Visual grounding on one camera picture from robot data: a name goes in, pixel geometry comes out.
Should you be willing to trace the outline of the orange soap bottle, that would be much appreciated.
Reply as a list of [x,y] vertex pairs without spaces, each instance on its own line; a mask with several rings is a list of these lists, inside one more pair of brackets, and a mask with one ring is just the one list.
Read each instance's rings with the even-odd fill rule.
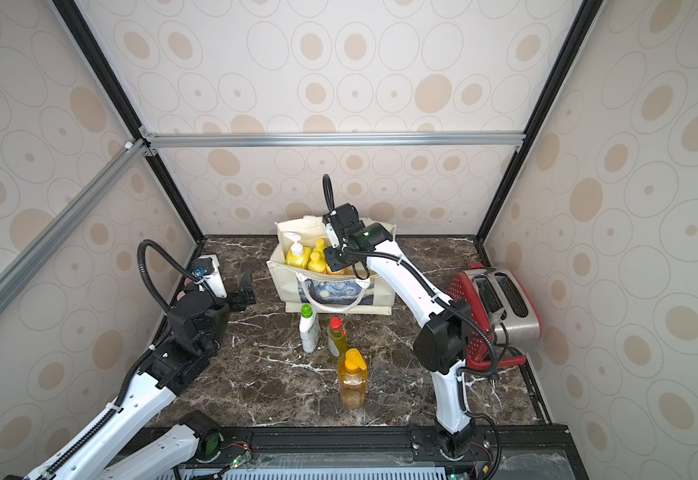
[[310,255],[307,268],[311,272],[325,274],[328,270],[328,265],[324,254],[320,251],[313,251]]
[[326,248],[325,240],[322,238],[318,238],[315,240],[315,246],[313,248],[313,252],[319,254],[321,257],[324,257],[324,250]]

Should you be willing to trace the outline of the cream Starry Night tote bag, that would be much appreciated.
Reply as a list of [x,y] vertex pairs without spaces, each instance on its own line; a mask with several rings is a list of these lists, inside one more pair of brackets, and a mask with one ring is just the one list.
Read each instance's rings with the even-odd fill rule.
[[356,270],[350,269],[346,274],[329,275],[289,265],[286,256],[294,244],[293,234],[300,236],[300,243],[306,248],[315,246],[319,241],[330,244],[319,216],[308,215],[277,224],[278,245],[267,266],[288,312],[297,312],[302,305],[310,304],[320,313],[392,313],[396,298],[392,287],[375,273],[371,273],[368,279],[357,278],[358,273],[367,274],[362,266]]

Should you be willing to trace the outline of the large yellow pump soap bottle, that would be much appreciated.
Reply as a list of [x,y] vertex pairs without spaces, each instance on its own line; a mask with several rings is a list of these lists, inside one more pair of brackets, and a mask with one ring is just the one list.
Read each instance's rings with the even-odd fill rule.
[[313,249],[302,242],[300,234],[295,232],[285,232],[284,237],[291,242],[286,254],[286,264],[303,270],[308,269]]

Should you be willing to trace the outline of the green bottle red cap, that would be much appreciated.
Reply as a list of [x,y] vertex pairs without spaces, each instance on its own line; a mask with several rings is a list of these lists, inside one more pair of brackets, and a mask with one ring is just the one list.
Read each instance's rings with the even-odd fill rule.
[[328,347],[335,359],[340,359],[348,350],[346,329],[343,321],[338,317],[333,317],[329,322]]

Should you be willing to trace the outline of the amber pump soap bottle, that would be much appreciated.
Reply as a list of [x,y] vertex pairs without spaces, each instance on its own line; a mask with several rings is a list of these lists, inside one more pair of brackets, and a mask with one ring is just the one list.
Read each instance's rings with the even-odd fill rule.
[[338,379],[344,407],[350,410],[362,408],[367,395],[369,371],[366,360],[358,349],[351,348],[340,358]]

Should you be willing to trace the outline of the orange soap bottle back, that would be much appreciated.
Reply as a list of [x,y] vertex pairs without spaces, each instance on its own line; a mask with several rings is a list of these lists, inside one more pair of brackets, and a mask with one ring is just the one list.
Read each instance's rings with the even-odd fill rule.
[[313,252],[319,254],[321,257],[324,257],[324,250],[326,248],[325,240],[322,238],[318,238],[315,240],[315,246],[313,248]]

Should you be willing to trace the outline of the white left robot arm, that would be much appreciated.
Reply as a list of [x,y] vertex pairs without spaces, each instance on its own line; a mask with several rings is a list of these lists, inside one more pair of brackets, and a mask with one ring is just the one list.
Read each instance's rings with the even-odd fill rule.
[[205,414],[193,414],[167,435],[126,459],[116,455],[158,413],[171,405],[210,366],[233,312],[255,304],[252,272],[240,288],[221,292],[218,270],[189,271],[185,295],[174,306],[156,299],[168,325],[161,337],[128,370],[115,399],[82,431],[28,473],[30,479],[144,479],[200,457],[212,460],[220,450],[220,428]]

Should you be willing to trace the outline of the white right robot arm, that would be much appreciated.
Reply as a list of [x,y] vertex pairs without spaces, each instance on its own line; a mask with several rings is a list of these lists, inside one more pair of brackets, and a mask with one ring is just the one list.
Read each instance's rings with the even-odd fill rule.
[[348,203],[336,206],[328,200],[327,206],[323,223],[331,243],[325,250],[328,265],[343,268],[362,264],[390,285],[408,306],[421,327],[414,352],[432,374],[437,423],[451,435],[463,431],[470,423],[459,385],[459,370],[466,366],[466,305],[454,303],[429,281],[382,224],[365,224]]

